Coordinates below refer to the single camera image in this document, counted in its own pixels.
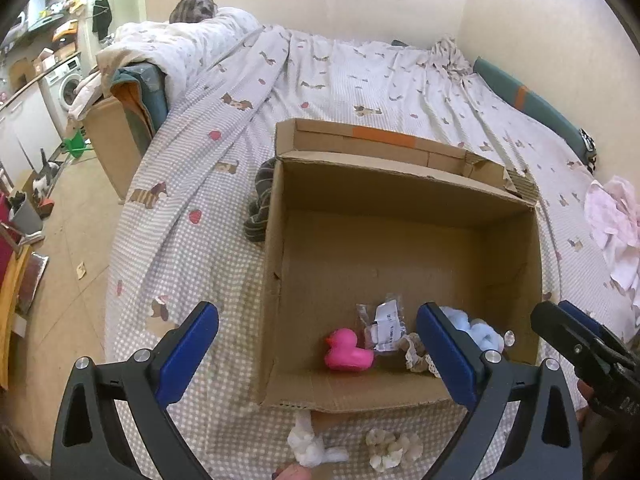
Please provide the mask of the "beige lace scrunchie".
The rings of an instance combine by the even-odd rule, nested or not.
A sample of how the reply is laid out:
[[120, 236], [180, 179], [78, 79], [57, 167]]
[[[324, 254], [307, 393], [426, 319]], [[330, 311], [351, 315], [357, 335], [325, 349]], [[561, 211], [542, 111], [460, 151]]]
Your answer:
[[414, 374], [428, 373], [440, 378], [434, 361], [426, 352], [417, 333], [405, 334], [398, 341], [398, 349], [405, 355], [406, 369]]

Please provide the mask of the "clear plastic bag white item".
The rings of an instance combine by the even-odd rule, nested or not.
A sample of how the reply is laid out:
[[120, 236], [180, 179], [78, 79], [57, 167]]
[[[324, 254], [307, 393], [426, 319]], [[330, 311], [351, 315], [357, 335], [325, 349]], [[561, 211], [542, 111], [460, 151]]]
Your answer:
[[364, 348], [376, 354], [390, 354], [399, 349], [407, 333], [401, 296], [388, 295], [380, 304], [358, 304]]

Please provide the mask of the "light blue plush toy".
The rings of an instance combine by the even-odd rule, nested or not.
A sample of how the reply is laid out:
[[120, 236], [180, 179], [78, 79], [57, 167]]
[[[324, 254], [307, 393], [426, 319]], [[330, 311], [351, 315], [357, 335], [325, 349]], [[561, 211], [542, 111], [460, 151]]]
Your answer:
[[440, 310], [454, 328], [459, 332], [467, 333], [480, 350], [492, 350], [499, 354], [503, 352], [503, 336], [481, 318], [469, 318], [463, 310], [452, 307], [441, 307]]

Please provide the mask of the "cream fabric flower scrunchie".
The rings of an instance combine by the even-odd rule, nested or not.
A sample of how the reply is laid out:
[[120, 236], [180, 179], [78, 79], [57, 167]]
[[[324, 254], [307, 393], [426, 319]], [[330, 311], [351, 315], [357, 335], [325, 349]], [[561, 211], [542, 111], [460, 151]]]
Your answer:
[[424, 450], [417, 434], [394, 434], [380, 428], [368, 431], [364, 442], [369, 451], [369, 465], [380, 474], [397, 467], [410, 467], [422, 457]]

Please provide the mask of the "pink rubber duck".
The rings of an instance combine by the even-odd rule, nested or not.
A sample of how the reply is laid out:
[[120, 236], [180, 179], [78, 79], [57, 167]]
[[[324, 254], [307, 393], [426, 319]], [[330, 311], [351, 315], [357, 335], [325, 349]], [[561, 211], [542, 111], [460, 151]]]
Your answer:
[[349, 328], [339, 328], [326, 337], [329, 346], [324, 362], [330, 370], [364, 372], [374, 361], [374, 352], [358, 346], [358, 336]]

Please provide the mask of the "dog print bed cover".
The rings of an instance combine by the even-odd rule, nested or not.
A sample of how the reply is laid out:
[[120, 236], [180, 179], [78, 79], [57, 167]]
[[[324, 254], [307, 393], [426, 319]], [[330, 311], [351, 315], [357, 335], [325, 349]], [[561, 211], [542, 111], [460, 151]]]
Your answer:
[[130, 358], [201, 301], [218, 334], [168, 410], [212, 479], [265, 479], [293, 454], [300, 408], [341, 414], [340, 479], [371, 479], [373, 428], [418, 434], [416, 479], [462, 421], [442, 381], [404, 357], [332, 372], [326, 337], [358, 309], [427, 301], [512, 333], [514, 361], [551, 347], [529, 324], [570, 300], [620, 339], [638, 330], [584, 214], [592, 177], [552, 130], [504, 102], [454, 42], [420, 50], [331, 40], [226, 9], [198, 24], [122, 26], [104, 86], [146, 61], [169, 112], [125, 196], [106, 292], [105, 355]]

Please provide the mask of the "dark striped sock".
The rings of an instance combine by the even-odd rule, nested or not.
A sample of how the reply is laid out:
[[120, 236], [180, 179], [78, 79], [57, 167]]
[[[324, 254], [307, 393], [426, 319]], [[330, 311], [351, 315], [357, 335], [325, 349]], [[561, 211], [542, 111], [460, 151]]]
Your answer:
[[258, 168], [255, 176], [256, 196], [248, 206], [248, 218], [244, 221], [245, 237], [252, 243], [261, 243], [266, 238], [270, 197], [277, 159], [270, 158]]

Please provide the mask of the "white cotton fluff piece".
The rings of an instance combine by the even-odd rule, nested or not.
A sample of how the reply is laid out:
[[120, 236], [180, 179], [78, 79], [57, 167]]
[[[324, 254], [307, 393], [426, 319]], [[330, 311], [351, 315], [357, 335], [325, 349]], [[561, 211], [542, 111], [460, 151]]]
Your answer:
[[295, 413], [294, 426], [286, 440], [300, 466], [312, 469], [349, 461], [349, 452], [344, 446], [327, 448], [324, 445], [323, 438], [314, 431], [310, 411]]

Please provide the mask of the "open cardboard box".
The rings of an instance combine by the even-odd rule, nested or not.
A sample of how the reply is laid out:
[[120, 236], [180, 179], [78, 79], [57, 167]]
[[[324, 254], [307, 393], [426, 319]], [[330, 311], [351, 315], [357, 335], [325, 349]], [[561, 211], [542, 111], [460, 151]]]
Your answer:
[[435, 141], [288, 119], [276, 128], [257, 350], [257, 401], [351, 413], [445, 400], [437, 378], [401, 356], [361, 373], [324, 364], [326, 337], [360, 330], [358, 304], [401, 296], [408, 328], [422, 304], [465, 310], [512, 332], [533, 363], [541, 298], [532, 177]]

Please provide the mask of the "cardboard box beside bed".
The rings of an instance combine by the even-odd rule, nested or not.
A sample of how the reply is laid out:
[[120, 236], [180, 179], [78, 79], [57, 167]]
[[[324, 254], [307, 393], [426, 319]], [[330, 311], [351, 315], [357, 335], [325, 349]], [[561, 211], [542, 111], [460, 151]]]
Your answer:
[[151, 142], [145, 121], [111, 96], [96, 102], [82, 124], [108, 180], [124, 200]]

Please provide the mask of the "teal orange mattress edge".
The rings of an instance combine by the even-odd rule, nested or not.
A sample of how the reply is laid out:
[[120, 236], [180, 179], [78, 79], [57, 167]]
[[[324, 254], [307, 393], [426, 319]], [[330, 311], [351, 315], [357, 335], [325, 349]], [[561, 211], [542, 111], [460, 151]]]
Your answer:
[[592, 174], [596, 171], [596, 144], [583, 128], [574, 126], [549, 102], [484, 58], [475, 60], [473, 72], [482, 77], [503, 101], [555, 132]]

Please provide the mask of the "green plastic object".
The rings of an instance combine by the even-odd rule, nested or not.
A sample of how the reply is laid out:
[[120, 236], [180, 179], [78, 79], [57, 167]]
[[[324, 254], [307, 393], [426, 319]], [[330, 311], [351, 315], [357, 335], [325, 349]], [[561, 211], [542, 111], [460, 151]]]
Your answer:
[[65, 138], [63, 140], [63, 146], [65, 151], [70, 154], [73, 159], [80, 159], [85, 152], [91, 152], [93, 150], [93, 146], [86, 136], [84, 127], [76, 129], [70, 138]]

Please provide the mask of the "white kitchen cabinet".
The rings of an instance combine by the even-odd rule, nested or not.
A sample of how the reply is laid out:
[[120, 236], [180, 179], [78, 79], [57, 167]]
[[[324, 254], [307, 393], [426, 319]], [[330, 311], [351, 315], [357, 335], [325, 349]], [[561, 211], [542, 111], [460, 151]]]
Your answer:
[[39, 84], [26, 87], [1, 109], [1, 166], [13, 185], [21, 185], [42, 167], [41, 153], [50, 158], [61, 145]]

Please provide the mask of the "white washing machine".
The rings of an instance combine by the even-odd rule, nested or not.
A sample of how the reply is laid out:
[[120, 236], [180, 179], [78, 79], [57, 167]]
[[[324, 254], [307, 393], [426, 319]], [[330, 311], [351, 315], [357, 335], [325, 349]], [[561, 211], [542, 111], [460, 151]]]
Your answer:
[[51, 68], [39, 81], [42, 97], [59, 134], [64, 133], [68, 111], [76, 98], [78, 84], [84, 78], [80, 60], [80, 53], [69, 56]]

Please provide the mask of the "striped grey pillow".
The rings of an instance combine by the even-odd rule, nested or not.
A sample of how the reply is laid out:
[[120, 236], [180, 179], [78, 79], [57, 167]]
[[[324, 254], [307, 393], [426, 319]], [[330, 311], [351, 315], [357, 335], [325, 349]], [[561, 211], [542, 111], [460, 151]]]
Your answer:
[[171, 23], [199, 23], [214, 18], [218, 12], [214, 0], [180, 0], [171, 11]]

